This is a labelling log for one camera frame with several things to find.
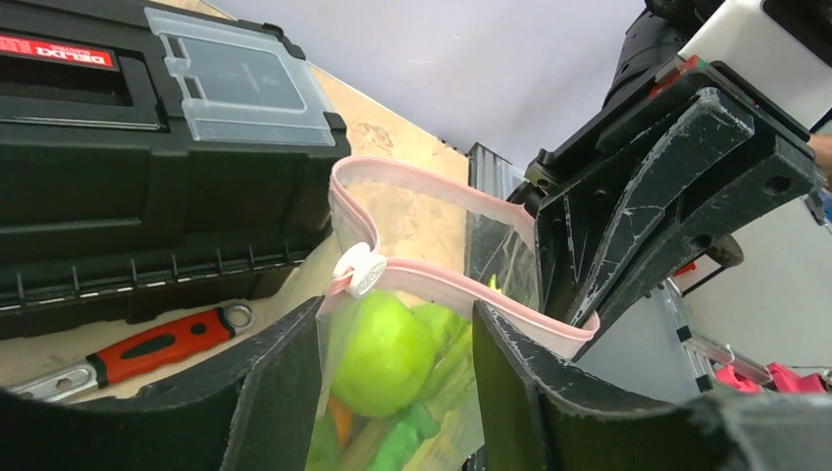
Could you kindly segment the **clear zip top bag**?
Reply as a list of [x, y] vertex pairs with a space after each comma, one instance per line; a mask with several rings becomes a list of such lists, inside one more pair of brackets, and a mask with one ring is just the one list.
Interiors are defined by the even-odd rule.
[[334, 234], [317, 250], [331, 269], [328, 300], [396, 289], [457, 305], [491, 305], [535, 339], [553, 333], [543, 312], [531, 217], [516, 204], [389, 159], [337, 163], [329, 201]]

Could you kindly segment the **toy orange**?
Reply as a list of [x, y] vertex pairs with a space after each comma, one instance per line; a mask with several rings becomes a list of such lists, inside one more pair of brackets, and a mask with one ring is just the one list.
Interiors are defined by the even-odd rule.
[[338, 446], [344, 450], [351, 440], [354, 413], [334, 395], [329, 397], [328, 409], [336, 426]]

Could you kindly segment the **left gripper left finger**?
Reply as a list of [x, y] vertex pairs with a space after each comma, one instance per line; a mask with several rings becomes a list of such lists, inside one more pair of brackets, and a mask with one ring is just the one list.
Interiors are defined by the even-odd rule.
[[130, 398], [1, 396], [5, 470], [300, 470], [322, 386], [312, 297]]

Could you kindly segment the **toy green apple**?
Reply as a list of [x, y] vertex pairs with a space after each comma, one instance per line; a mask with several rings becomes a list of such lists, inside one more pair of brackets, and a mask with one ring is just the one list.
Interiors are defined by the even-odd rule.
[[436, 355], [430, 328], [396, 294], [375, 290], [358, 304], [356, 330], [331, 391], [356, 414], [391, 416], [414, 401]]

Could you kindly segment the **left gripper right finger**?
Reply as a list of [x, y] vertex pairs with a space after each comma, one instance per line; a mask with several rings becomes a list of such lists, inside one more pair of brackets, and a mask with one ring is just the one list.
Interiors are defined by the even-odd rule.
[[678, 404], [624, 391], [473, 305], [490, 470], [827, 470], [827, 394], [708, 392]]

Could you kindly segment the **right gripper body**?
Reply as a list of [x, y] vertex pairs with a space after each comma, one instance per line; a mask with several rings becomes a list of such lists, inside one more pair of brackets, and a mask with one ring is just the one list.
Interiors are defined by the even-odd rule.
[[601, 111], [542, 151], [511, 200], [531, 213], [585, 204], [662, 215], [768, 134], [795, 146], [820, 188], [807, 141], [830, 118], [829, 2], [649, 1]]

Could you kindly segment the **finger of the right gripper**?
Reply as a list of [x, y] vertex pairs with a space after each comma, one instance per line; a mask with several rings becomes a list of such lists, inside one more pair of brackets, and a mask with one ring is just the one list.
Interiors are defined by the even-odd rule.
[[673, 86], [604, 113], [533, 164], [544, 313], [535, 340], [585, 351], [661, 281], [816, 188], [805, 140], [718, 86]]

